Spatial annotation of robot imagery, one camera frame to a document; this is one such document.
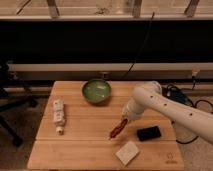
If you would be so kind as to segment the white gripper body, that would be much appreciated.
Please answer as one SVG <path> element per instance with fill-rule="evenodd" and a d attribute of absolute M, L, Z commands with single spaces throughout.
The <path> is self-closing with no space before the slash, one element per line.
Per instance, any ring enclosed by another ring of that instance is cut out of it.
<path fill-rule="evenodd" d="M 122 110 L 122 118 L 128 121 L 134 121 L 140 119 L 144 108 L 138 105 L 135 101 L 128 101 Z"/>

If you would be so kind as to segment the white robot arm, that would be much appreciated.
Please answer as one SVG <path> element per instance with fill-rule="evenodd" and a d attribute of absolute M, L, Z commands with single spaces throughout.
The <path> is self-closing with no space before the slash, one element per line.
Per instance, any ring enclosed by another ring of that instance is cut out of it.
<path fill-rule="evenodd" d="M 140 119 L 146 109 L 163 114 L 213 144 L 213 115 L 164 97 L 157 81 L 142 82 L 134 87 L 130 100 L 123 107 L 122 118 Z"/>

